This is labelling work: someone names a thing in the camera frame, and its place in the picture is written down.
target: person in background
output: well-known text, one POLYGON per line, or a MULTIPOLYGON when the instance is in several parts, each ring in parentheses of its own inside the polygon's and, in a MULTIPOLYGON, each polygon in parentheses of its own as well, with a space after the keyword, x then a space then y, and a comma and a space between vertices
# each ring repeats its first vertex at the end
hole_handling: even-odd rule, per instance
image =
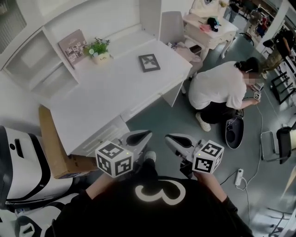
POLYGON ((262 38, 265 35, 265 32, 267 31, 269 26, 270 21, 268 21, 266 17, 263 17, 260 24, 257 27, 256 35, 262 38))
POLYGON ((146 153, 140 172, 121 182, 101 175, 64 206, 45 237, 253 236, 213 174, 160 177, 155 161, 155 152, 146 153))
POLYGON ((226 62, 197 74, 188 97, 202 129, 210 131, 210 124, 225 122, 236 110, 258 104, 257 100, 244 100, 244 97, 247 86, 254 84, 260 73, 259 60, 251 57, 242 62, 226 62))
POLYGON ((224 18, 226 19, 230 14, 229 22, 233 23, 240 10, 242 10, 242 0, 231 0, 229 2, 229 7, 226 8, 224 18))
POLYGON ((267 79, 267 71, 276 69, 287 56, 291 55, 295 45, 295 34, 292 31, 280 31, 273 41, 275 43, 273 52, 261 64, 262 76, 265 79, 267 79))
POLYGON ((248 20, 246 27, 244 28, 244 33, 252 33, 253 31, 255 31, 258 22, 261 20, 261 13, 261 8, 253 10, 250 13, 250 19, 248 20))

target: gray floor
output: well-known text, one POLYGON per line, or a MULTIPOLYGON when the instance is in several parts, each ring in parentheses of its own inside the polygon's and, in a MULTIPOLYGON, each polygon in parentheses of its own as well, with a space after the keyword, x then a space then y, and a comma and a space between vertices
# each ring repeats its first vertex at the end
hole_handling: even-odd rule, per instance
MULTIPOLYGON (((209 53, 204 66, 201 71, 208 70, 218 64, 227 61, 240 61, 245 60, 250 56, 260 55, 254 51, 253 47, 242 38, 235 40, 231 46, 224 60, 219 58, 219 53, 223 49, 223 45, 219 46, 216 50, 209 53)), ((274 76, 273 73, 269 74, 270 79, 274 76)), ((291 118, 294 108, 290 108, 284 112, 279 112, 279 105, 274 96, 266 88, 266 93, 269 96, 272 105, 276 112, 279 114, 279 120, 269 103, 267 96, 263 93, 259 109, 263 114, 264 124, 263 131, 269 129, 276 131, 280 128, 281 124, 287 123, 291 118)), ((251 92, 247 92, 246 96, 252 96, 251 92)), ((225 148, 224 156, 221 165, 215 172, 215 176, 219 181, 225 180, 235 170, 244 169, 244 177, 249 180, 257 169, 259 161, 259 133, 261 129, 261 117, 255 106, 245 110, 245 133, 242 144, 237 150, 225 148)), ((173 108, 171 108, 163 99, 156 101, 149 108, 142 111, 128 122, 130 130, 149 129, 153 132, 153 137, 149 143, 157 153, 156 169, 160 175, 168 175, 172 177, 184 178, 179 172, 180 160, 177 158, 168 147, 165 145, 164 136, 169 133, 185 133, 189 134, 196 139, 211 139, 219 144, 224 144, 221 128, 219 125, 212 126, 209 133, 204 132, 197 123, 194 113, 192 112, 187 98, 179 95, 173 108)), ((266 137, 265 152, 268 158, 274 157, 271 155, 270 140, 266 137)), ((284 165, 279 165, 279 162, 266 163, 261 162, 258 175, 252 180, 248 186, 251 219, 254 219, 261 211, 262 207, 268 206, 273 208, 279 207, 279 198, 282 195, 286 186, 290 173, 295 165, 295 159, 290 159, 284 165)), ((234 186, 235 175, 231 177, 228 182, 223 184, 223 188, 229 195, 234 204, 239 208, 239 214, 243 220, 248 223, 247 214, 247 195, 246 192, 240 191, 234 186)), ((289 210, 289 205, 281 205, 280 207, 289 210)), ((262 230, 262 225, 253 223, 254 232, 262 230)))

